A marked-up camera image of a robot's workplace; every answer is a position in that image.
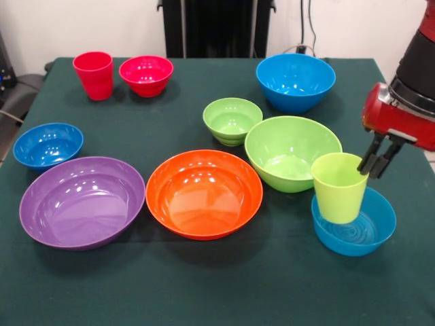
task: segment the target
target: yellow-green cup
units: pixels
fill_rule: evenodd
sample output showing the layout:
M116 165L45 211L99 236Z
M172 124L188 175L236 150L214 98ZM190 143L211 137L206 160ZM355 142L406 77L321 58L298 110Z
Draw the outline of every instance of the yellow-green cup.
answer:
M358 217L368 179L357 170L360 162L359 156L350 153L329 153L314 161L311 174L325 220L345 224Z

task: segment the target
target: cable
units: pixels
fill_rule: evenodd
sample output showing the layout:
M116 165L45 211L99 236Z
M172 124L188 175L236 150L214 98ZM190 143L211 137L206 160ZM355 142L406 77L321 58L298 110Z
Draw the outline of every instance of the cable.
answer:
M304 43L305 39L305 28L304 28L304 0L300 0L300 43Z
M314 28L313 28L313 22L311 21L311 0L308 0L308 21L310 22L310 28L311 28L311 32L314 35L314 40L313 40L313 52L314 52L314 48L315 48L315 41L317 39L317 35L315 34Z
M13 120L15 120L17 122L20 122L21 124L24 123L24 121L22 121L19 117L16 117L15 115L12 115L11 113L8 113L8 112L2 111L2 110L0 110L0 113L10 117L11 119L13 119Z
M288 49L284 50L283 53L289 52L291 49L297 48L298 46L300 46L300 44L298 44L297 46L290 46ZM315 57L314 49L311 46L308 46L307 44L303 44L303 46L306 46L308 49L310 49L313 52L313 56Z

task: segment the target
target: lime green cup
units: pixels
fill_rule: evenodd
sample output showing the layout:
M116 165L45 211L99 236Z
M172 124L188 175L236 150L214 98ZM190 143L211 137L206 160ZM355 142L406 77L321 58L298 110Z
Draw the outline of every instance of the lime green cup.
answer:
M243 98L221 98L207 105L203 120L212 135L223 145L238 146L246 134L263 119L263 112Z
M325 220L345 224L358 217L368 179L357 170L360 162L350 153L330 153L314 162L314 190Z
M311 165L316 158L343 151L337 136L324 125L288 115L256 124L246 136L245 150L260 178L285 193L312 188Z

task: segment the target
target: small green bowl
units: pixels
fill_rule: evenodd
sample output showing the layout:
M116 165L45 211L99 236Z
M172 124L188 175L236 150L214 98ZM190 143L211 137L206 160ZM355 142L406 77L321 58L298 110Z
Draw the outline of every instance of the small green bowl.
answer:
M341 153L340 140L324 125L296 116L265 119L247 134L245 150L261 179L287 193L314 186L311 165L327 153Z
M205 125L226 146L238 146L246 134L263 119L263 112L243 98L221 98L207 105L203 112Z

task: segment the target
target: red bowl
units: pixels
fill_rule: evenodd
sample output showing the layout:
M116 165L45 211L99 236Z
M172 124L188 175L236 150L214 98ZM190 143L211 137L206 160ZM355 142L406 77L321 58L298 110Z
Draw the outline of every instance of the red bowl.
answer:
M160 56L137 56L122 63L119 73L131 90L142 97L159 95L172 76L171 61Z

